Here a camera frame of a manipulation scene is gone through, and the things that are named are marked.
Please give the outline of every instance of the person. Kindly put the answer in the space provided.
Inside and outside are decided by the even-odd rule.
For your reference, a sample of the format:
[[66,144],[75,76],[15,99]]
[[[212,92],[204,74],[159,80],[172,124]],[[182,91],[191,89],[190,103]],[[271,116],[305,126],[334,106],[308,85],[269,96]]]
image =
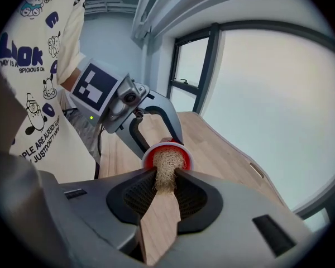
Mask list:
[[99,165],[64,117],[57,86],[70,91],[84,55],[79,36],[85,0],[24,0],[0,35],[0,71],[27,117],[10,154],[59,183],[98,177]]

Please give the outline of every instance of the cable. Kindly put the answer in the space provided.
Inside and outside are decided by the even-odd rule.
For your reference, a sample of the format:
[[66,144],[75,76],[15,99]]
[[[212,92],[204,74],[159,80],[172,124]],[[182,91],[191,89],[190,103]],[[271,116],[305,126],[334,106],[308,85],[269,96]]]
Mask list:
[[104,130],[103,124],[100,125],[100,130],[99,130],[99,134],[97,137],[97,146],[98,146],[98,153],[99,153],[99,157],[102,156],[102,148],[101,148],[101,138],[102,138],[102,132]]

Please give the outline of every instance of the wooden table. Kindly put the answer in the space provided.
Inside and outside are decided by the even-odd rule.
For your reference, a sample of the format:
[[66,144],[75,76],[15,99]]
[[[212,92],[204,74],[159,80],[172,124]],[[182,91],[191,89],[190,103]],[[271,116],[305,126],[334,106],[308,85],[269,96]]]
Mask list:
[[[196,113],[179,112],[178,115],[183,128],[184,145],[193,155],[195,171],[254,188],[272,201],[284,205],[265,173],[253,160],[214,132]],[[144,115],[139,130],[150,145],[170,136],[161,117],[157,115]],[[100,178],[141,168],[141,160],[116,134],[109,135],[106,131],[102,134],[100,161]],[[175,196],[157,195],[141,221],[148,265],[156,263],[174,242],[179,221],[179,206]]]

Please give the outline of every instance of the white t-shirt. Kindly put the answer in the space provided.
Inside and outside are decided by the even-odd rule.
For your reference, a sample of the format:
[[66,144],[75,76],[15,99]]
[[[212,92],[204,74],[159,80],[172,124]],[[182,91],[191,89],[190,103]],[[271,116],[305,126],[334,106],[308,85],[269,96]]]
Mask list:
[[10,153],[53,173],[59,183],[92,180],[95,161],[57,99],[84,57],[85,0],[25,0],[0,36],[0,70],[26,108]]

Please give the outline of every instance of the paper cup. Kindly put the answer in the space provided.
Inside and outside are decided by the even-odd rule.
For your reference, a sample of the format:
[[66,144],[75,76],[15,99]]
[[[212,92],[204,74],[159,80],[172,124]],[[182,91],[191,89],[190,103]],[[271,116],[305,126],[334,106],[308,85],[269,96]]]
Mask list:
[[160,142],[158,144],[155,144],[151,146],[144,154],[142,160],[141,160],[141,166],[143,168],[152,168],[154,167],[152,165],[152,158],[154,156],[154,153],[160,149],[160,147],[175,147],[176,150],[178,150],[185,159],[185,167],[183,169],[185,170],[193,170],[194,169],[194,159],[192,158],[192,155],[188,149],[186,149],[183,145],[175,142],[173,139],[171,141],[167,142]]

